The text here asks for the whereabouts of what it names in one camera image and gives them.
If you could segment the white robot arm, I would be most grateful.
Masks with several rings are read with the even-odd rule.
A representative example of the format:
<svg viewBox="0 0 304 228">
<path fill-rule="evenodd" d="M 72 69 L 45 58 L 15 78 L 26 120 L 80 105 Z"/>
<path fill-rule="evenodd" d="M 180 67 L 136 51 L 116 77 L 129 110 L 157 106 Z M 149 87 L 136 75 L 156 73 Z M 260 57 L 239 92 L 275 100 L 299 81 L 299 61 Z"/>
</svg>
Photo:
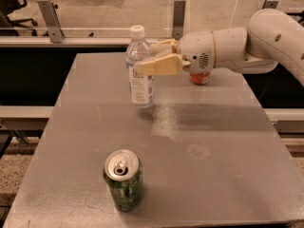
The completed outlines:
<svg viewBox="0 0 304 228">
<path fill-rule="evenodd" d="M 284 66 L 304 85 L 304 28 L 278 9 L 262 9 L 247 27 L 189 32 L 152 45 L 152 56 L 135 65 L 142 75 L 209 73 L 228 68 L 240 74 Z"/>
</svg>

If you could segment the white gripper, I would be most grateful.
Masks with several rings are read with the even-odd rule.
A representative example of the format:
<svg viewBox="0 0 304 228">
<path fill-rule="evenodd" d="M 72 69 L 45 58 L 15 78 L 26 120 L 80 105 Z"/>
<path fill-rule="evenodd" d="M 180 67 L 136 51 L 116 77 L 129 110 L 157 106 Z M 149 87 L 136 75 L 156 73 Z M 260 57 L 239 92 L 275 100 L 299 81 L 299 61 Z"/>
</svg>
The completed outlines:
<svg viewBox="0 0 304 228">
<path fill-rule="evenodd" d="M 210 30 L 183 35 L 178 47 L 175 39 L 160 40 L 151 44 L 150 50 L 159 58 L 140 62 L 143 75 L 176 75 L 183 69 L 190 74 L 200 74 L 210 72 L 215 65 L 215 43 Z"/>
</svg>

